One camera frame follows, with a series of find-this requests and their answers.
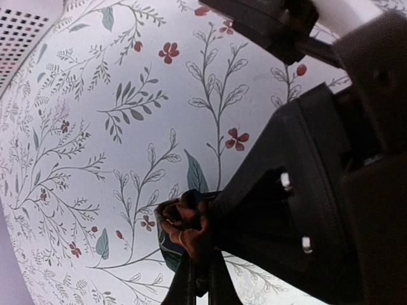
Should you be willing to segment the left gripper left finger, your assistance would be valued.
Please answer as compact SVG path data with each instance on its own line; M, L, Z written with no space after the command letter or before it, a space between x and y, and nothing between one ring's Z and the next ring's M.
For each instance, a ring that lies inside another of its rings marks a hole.
M183 254L162 305L195 305L195 265L188 254Z

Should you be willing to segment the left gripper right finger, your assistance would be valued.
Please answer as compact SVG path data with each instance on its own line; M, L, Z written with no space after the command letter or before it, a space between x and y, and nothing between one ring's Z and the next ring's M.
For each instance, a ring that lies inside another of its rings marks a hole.
M222 254L213 254L209 268L209 304L243 305L237 295Z

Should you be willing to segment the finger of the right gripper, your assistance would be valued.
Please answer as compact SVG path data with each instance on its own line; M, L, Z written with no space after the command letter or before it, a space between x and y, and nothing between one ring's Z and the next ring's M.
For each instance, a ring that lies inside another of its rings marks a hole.
M215 244L328 304L359 302L334 185L347 147L331 95L280 107L210 207Z

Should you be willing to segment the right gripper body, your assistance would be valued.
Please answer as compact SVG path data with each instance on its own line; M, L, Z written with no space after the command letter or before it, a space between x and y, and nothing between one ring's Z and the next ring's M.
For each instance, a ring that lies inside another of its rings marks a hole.
M348 141L334 185L359 268L355 304L405 304L406 16L371 1L205 5L285 64L310 56L347 73L342 91L321 84L292 101L331 95Z

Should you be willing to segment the brown green patterned tie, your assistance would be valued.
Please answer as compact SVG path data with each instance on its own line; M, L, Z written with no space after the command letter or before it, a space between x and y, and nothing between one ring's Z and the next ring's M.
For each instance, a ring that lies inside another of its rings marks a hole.
M158 242L164 261L176 272L183 254L188 254L195 267L198 297L204 296L209 289L214 247L210 240L208 206L217 195L217 192L201 193L192 189L155 208Z

